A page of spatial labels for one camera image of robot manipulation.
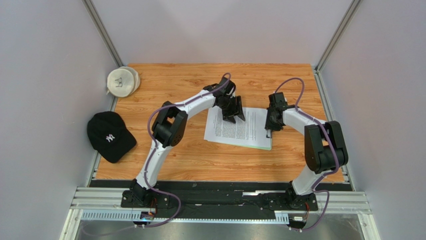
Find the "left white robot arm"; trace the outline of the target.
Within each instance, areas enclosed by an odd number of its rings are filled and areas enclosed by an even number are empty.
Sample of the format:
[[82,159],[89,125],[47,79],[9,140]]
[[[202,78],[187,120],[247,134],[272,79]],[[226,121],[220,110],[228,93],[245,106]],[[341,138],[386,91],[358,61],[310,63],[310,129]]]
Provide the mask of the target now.
[[143,168],[130,185],[130,191],[140,202],[151,199],[160,169],[173,147],[184,137],[187,121],[204,110],[218,107],[225,122],[235,124],[245,120],[242,98],[235,94],[236,85],[226,72],[219,83],[205,86],[196,95],[176,103],[166,101],[148,119],[148,134],[152,139]]

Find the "text-filled paper sheet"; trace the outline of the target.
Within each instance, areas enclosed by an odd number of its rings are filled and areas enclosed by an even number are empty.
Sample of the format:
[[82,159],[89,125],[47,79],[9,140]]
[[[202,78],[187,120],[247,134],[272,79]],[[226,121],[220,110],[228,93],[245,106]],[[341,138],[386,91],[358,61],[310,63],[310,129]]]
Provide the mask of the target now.
[[223,121],[222,110],[215,106],[208,110],[204,139],[209,142],[247,147],[253,134],[265,129],[267,110],[244,107],[245,121],[235,118],[236,124]]

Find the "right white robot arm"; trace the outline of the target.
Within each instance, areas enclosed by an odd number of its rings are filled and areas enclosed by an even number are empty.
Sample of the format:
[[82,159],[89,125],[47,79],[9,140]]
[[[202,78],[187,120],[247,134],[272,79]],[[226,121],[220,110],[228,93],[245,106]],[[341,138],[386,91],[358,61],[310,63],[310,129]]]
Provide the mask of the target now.
[[265,129],[272,132],[291,127],[304,137],[305,167],[291,182],[289,192],[297,196],[313,193],[326,176],[334,174],[349,161],[341,125],[338,121],[324,121],[290,105],[282,92],[268,96]]

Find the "green clipboard folder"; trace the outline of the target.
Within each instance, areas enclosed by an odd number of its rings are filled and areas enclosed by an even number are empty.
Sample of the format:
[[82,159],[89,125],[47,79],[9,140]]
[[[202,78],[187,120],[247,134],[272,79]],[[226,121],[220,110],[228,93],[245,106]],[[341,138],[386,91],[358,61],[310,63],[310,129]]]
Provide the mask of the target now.
[[265,129],[256,130],[246,146],[248,148],[270,151],[272,149],[271,131]]

